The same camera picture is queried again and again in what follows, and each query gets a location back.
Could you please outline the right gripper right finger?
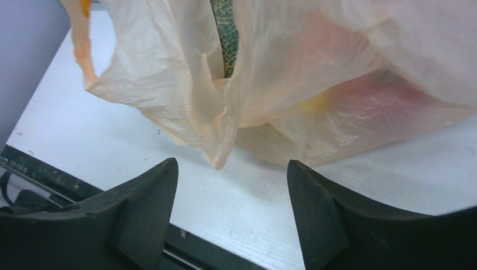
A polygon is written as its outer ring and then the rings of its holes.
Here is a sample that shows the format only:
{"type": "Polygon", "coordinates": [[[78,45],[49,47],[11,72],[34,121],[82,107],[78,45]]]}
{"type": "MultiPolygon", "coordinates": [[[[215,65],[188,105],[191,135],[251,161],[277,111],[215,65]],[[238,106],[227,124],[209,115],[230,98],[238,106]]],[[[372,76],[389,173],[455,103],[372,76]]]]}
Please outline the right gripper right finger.
{"type": "Polygon", "coordinates": [[[297,160],[287,185],[306,269],[476,268],[476,207],[437,216],[395,208],[297,160]]]}

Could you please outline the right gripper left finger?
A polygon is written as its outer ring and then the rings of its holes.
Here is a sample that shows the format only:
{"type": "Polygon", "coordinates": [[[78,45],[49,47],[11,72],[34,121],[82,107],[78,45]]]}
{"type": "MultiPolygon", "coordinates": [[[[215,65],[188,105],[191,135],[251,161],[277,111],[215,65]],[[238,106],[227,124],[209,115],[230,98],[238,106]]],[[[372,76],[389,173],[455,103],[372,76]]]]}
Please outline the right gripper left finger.
{"type": "Polygon", "coordinates": [[[2,269],[160,269],[178,182],[168,158],[59,210],[1,214],[2,269]]]}

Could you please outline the translucent orange plastic bag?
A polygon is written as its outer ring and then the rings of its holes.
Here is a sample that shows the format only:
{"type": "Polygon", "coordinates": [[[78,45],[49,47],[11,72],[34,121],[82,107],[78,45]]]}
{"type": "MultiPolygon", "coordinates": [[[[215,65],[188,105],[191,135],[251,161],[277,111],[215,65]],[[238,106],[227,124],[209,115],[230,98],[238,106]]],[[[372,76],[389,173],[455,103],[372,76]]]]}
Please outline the translucent orange plastic bag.
{"type": "Polygon", "coordinates": [[[476,114],[475,1],[233,1],[238,51],[224,77],[210,1],[104,1],[116,45],[96,75],[90,1],[63,1],[85,89],[141,112],[222,169],[235,146],[319,165],[476,114]],[[439,103],[376,118],[307,114],[329,88],[390,70],[439,103]]]}

